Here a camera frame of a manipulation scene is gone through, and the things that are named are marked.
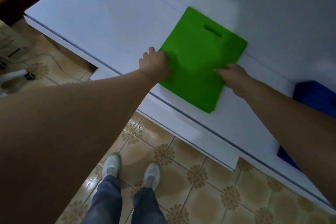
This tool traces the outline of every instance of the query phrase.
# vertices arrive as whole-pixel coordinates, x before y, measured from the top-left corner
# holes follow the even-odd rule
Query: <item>tiled floor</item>
[[[14,26],[31,40],[36,53],[49,53],[57,59],[63,74],[50,56],[37,56],[12,70],[28,68],[39,79],[30,88],[76,83],[87,80],[92,69],[82,60],[69,58],[23,21]],[[132,198],[141,187],[144,170],[150,162],[161,166],[161,182],[156,196],[169,224],[291,224],[331,223],[330,216],[310,201],[294,194],[277,180],[268,177],[240,159],[230,172],[177,137],[135,113],[123,132],[79,188],[58,219],[60,224],[78,224],[90,207],[102,179],[102,164],[112,152],[119,152],[122,167],[123,210],[120,223],[131,223]]]

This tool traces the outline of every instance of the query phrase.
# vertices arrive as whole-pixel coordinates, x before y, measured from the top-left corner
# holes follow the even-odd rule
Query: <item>shoe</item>
[[[145,171],[142,186],[155,190],[160,181],[160,167],[157,163],[150,163]]]
[[[118,154],[113,153],[108,156],[103,165],[103,179],[107,175],[117,177],[121,167],[121,159]]]

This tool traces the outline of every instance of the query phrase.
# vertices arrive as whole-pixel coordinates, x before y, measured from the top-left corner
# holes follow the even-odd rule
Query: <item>green non-woven bag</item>
[[[160,48],[173,68],[160,84],[211,113],[225,83],[214,70],[236,63],[246,45],[241,37],[188,7]]]

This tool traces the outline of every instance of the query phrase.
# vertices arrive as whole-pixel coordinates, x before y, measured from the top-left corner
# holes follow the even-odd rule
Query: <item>leg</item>
[[[118,224],[121,215],[122,197],[120,181],[120,158],[116,154],[108,157],[103,166],[103,181],[98,185],[90,209],[81,224]]]
[[[160,180],[160,167],[151,163],[145,171],[142,188],[133,199],[132,224],[167,224],[160,210],[154,190]]]

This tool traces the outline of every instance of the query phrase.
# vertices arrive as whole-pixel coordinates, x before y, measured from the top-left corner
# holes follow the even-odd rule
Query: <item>hand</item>
[[[143,59],[139,59],[139,72],[155,84],[166,79],[171,73],[166,65],[166,52],[156,52],[154,47],[149,47],[148,52],[143,54]]]
[[[243,89],[252,77],[240,65],[228,64],[226,67],[227,69],[216,69],[215,73],[226,81],[225,85],[233,89],[237,96],[243,97]]]

